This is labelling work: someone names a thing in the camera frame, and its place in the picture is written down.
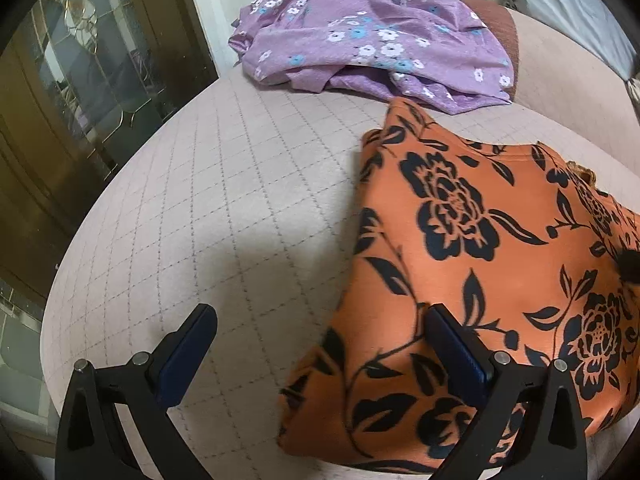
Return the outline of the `grey pillow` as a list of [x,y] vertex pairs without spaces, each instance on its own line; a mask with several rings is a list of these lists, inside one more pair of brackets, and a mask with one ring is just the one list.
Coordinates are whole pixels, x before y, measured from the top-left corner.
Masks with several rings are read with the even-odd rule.
[[638,73],[639,52],[602,0],[511,0],[511,6],[574,40],[623,80]]

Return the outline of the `orange black floral garment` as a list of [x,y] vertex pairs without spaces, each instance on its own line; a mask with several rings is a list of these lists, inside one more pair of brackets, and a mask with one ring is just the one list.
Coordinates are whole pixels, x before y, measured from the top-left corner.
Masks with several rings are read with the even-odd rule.
[[425,338],[436,304],[515,362],[564,361],[586,434],[638,404],[639,292],[618,272],[638,214],[552,148],[466,140],[394,99],[360,192],[349,281],[281,392],[285,453],[434,471],[474,416]]

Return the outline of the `pink quilted bed mattress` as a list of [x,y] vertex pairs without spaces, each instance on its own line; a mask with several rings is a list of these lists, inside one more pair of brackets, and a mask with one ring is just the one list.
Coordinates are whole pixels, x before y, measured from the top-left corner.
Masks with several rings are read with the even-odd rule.
[[336,307],[357,231],[363,133],[383,103],[257,88],[235,68],[153,134],[86,215],[44,310],[62,406],[74,364],[126,363],[197,304],[218,333],[169,415],[216,479],[357,479],[277,447],[278,392]]

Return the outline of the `pink bolster pillow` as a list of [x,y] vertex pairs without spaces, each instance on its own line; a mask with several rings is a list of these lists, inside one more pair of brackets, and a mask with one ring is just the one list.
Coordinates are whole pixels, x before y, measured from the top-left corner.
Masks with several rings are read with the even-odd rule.
[[515,103],[580,134],[639,171],[639,121],[625,84],[553,28],[490,0],[462,0],[487,25],[514,66]]

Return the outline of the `purple floral garment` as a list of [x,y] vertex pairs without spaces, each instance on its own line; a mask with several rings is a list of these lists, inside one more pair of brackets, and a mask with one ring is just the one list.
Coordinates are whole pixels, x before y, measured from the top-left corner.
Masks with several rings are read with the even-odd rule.
[[460,0],[255,0],[229,38],[258,84],[420,101],[454,115],[508,104],[514,68]]

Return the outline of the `brown glass door cabinet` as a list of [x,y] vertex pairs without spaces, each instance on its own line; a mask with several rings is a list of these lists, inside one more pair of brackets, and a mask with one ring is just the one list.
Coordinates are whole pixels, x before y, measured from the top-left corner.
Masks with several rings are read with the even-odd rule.
[[73,362],[126,360],[186,223],[172,118],[217,78],[194,0],[1,0],[1,448],[55,452]]

